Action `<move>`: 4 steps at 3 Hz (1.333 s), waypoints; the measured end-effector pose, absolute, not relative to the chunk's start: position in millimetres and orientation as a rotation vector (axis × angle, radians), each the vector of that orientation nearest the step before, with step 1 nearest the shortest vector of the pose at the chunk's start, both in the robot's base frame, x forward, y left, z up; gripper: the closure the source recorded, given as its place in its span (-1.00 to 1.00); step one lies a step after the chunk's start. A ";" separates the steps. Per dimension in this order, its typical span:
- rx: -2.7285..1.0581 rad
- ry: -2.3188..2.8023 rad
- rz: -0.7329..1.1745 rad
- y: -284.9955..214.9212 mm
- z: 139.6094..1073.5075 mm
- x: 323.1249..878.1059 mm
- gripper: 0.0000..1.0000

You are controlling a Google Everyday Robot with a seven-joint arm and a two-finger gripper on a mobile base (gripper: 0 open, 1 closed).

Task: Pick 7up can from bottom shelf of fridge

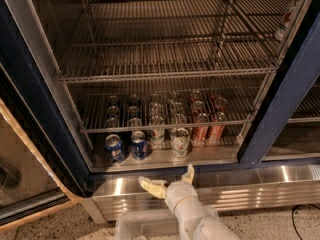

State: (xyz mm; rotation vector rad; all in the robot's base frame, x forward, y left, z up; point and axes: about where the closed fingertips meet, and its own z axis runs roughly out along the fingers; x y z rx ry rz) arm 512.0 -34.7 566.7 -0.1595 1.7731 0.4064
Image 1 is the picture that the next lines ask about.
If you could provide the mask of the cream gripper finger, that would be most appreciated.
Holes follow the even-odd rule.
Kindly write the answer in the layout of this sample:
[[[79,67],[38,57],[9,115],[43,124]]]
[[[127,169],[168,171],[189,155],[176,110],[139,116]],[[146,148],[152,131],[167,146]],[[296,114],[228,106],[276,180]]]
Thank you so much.
[[[165,180],[151,180],[149,178],[139,176],[138,182],[140,186],[158,199],[164,199],[166,197],[167,187],[165,186]]]
[[[187,172],[182,175],[181,180],[185,183],[192,184],[194,179],[194,167],[192,164],[189,164],[187,167]]]

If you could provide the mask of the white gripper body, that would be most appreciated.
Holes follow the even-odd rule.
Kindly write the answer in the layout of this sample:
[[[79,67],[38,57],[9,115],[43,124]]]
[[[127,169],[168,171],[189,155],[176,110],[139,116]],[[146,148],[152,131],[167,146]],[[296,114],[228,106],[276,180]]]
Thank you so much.
[[[177,205],[184,199],[197,198],[196,193],[192,184],[184,181],[175,181],[171,183],[165,194],[165,203],[171,212],[174,212]]]

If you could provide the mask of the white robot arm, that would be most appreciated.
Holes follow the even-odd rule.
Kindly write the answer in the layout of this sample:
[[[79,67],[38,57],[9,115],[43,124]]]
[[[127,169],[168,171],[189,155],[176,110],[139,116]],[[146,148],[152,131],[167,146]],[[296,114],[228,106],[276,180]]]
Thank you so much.
[[[163,199],[179,223],[181,240],[241,240],[220,219],[214,208],[204,206],[193,187],[194,167],[188,165],[181,179],[166,186],[165,180],[140,176],[140,186],[158,199]]]

